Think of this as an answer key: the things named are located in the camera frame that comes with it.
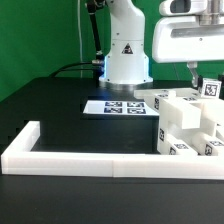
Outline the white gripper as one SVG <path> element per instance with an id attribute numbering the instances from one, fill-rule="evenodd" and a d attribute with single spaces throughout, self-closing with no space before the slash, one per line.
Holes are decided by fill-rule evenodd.
<path id="1" fill-rule="evenodd" d="M 202 26 L 196 16 L 162 18 L 154 29 L 152 57 L 158 63 L 188 62 L 192 86 L 200 89 L 197 62 L 224 60 L 224 25 Z"/>

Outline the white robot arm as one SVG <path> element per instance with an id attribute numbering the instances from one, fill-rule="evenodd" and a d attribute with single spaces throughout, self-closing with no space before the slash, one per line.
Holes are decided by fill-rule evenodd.
<path id="1" fill-rule="evenodd" d="M 107 7 L 111 22 L 111 47 L 102 52 L 96 12 Z M 144 52 L 145 15 L 132 0 L 87 0 L 96 58 L 103 62 L 99 83 L 108 88 L 136 88 L 152 81 L 149 57 Z M 200 61 L 224 60 L 224 0 L 163 0 L 162 18 L 152 41 L 152 58 L 158 63 L 187 64 L 192 85 L 202 85 Z"/>

